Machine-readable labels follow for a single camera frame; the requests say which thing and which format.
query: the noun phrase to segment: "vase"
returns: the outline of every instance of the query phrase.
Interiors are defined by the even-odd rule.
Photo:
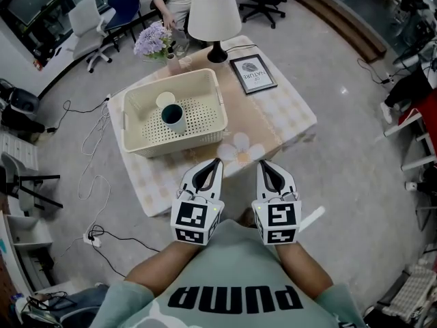
[[[166,61],[170,75],[178,75],[182,73],[182,68],[180,66],[179,60],[174,53],[169,53]]]

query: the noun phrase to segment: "purple flowers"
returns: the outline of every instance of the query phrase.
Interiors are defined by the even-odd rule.
[[[167,56],[170,44],[171,31],[165,28],[162,22],[153,22],[139,34],[134,54],[158,59]]]

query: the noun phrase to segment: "flower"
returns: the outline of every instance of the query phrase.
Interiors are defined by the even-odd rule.
[[[135,42],[134,54],[150,58],[165,57],[171,44],[171,31],[162,22],[153,22],[144,29]]]
[[[265,153],[260,143],[250,146],[249,137],[245,133],[234,135],[234,146],[222,143],[217,148],[218,157],[222,161],[230,161],[225,167],[225,176],[231,176],[242,167],[262,158]]]

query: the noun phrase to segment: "table lamp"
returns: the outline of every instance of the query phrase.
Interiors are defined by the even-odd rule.
[[[236,0],[192,0],[188,33],[198,40],[213,42],[208,59],[221,63],[227,52],[220,41],[234,37],[241,30],[240,14]]]

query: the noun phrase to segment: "plastic basket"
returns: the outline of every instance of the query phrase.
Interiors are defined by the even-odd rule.
[[[185,110],[186,131],[179,135],[161,120],[156,98],[174,94]],[[127,91],[123,101],[122,145],[147,158],[213,144],[223,138],[227,116],[213,70],[202,69],[161,79]]]

